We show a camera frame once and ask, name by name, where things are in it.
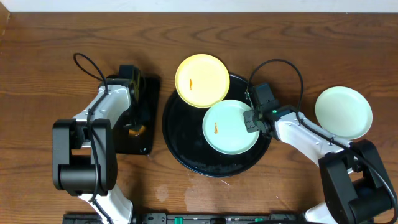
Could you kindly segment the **mint green plate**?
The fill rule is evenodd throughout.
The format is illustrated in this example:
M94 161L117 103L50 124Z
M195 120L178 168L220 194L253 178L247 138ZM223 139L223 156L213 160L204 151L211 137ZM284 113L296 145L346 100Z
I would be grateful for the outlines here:
M213 105L202 122L203 135L216 151L227 154L242 154L257 142L260 132L249 133L243 113L250 106L238 100L223 100Z

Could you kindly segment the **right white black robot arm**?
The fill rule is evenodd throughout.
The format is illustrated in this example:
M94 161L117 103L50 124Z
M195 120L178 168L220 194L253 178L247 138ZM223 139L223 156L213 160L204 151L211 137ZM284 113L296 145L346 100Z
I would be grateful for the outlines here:
M258 103L243 114L248 132L286 143L320 170L325 201L306 211L312 223L368 223L397 210L397 195L375 145L334 137L293 106Z

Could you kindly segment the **orange green sponge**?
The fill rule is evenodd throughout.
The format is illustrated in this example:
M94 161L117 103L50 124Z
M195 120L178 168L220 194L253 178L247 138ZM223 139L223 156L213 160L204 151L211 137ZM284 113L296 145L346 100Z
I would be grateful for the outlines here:
M138 136L144 134L145 131L146 131L146 127L144 125L139 125L139 126L132 127L129 130L129 135L133 136L133 137L138 137Z

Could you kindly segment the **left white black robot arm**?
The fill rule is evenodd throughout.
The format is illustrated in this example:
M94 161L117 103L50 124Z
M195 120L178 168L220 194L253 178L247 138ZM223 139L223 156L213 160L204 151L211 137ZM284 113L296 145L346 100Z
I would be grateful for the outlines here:
M116 183L113 128L139 100L141 77L107 78L94 100L52 127L53 184L88 202L101 223L131 223L133 204Z

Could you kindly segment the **light green plate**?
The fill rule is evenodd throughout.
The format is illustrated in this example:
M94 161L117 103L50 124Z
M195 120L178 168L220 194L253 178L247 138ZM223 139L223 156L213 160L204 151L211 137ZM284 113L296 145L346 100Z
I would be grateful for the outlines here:
M373 112L365 97L345 86L323 91L316 100L315 115L323 129L345 139L364 136L373 123Z

